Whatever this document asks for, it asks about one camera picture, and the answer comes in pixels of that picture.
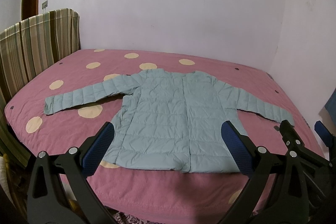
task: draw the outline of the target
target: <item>blue rubber pad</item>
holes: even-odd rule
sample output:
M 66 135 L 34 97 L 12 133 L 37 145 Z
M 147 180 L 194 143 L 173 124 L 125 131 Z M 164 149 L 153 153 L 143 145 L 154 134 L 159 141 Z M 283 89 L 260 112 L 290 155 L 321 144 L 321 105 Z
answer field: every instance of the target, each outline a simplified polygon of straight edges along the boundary
M 228 122 L 222 124 L 221 134 L 240 172 L 251 178 L 254 171 L 253 157 Z
M 94 143 L 89 148 L 88 152 L 86 152 L 85 156 L 82 159 L 82 174 L 85 177 L 92 176 L 102 158 L 104 157 L 107 149 L 112 143 L 114 138 L 114 126 L 109 123 L 96 138 Z
M 321 121 L 317 121 L 315 123 L 314 130 L 320 136 L 325 146 L 332 148 L 333 137 L 331 136 L 330 132 L 328 131 L 328 129 L 324 126 L 324 124 Z

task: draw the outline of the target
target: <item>polka dot bed sheet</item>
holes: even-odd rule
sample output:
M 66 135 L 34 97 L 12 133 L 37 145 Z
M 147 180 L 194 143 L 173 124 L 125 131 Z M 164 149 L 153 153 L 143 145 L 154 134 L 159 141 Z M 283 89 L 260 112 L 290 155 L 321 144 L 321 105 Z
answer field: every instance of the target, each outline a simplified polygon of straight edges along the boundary
M 7 104 L 5 115 L 18 139 L 34 155 L 46 150 L 64 153 L 96 134 L 111 121 L 122 104 L 122 95 L 89 105 L 43 114 L 44 99 L 117 75 L 144 69 L 189 73 L 195 70 L 240 87 L 265 102 L 288 110 L 295 129 L 307 148 L 322 155 L 321 148 L 300 112 L 267 73 L 235 63 L 162 52 L 88 49 L 79 50 L 43 71 Z M 279 124 L 254 113 L 238 111 L 239 119 L 256 146 L 285 154 Z M 181 173 L 131 170 L 102 161 L 88 178 L 92 189 L 108 207 L 158 223 L 216 223 L 236 200 L 247 177 L 235 174 Z M 270 178 L 256 210 L 262 206 L 272 184 Z

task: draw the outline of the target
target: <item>electrical outlet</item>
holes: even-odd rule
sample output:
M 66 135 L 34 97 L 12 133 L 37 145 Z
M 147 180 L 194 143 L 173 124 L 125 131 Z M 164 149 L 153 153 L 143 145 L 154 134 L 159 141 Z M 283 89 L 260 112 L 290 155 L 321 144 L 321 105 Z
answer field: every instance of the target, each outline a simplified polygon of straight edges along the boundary
M 45 2 L 42 3 L 42 9 L 48 7 L 48 1 L 46 0 Z

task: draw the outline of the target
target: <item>light blue jacket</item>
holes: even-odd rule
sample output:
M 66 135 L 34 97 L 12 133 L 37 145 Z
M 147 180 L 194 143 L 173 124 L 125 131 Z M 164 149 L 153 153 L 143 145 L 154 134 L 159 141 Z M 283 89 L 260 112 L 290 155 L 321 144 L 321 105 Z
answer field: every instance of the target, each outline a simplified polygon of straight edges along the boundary
M 221 138 L 230 120 L 247 135 L 237 109 L 294 125 L 291 114 L 204 72 L 144 70 L 45 99 L 49 115 L 107 96 L 126 94 L 112 119 L 115 138 L 104 160 L 131 169 L 239 172 Z

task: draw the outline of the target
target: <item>striped fabric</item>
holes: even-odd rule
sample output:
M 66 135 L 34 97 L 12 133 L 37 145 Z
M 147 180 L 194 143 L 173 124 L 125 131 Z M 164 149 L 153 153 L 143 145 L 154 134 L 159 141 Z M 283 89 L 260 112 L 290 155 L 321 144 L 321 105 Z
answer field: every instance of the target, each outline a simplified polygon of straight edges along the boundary
M 26 166 L 30 153 L 8 132 L 4 107 L 36 75 L 80 48 L 79 16 L 61 9 L 0 33 L 0 152 Z

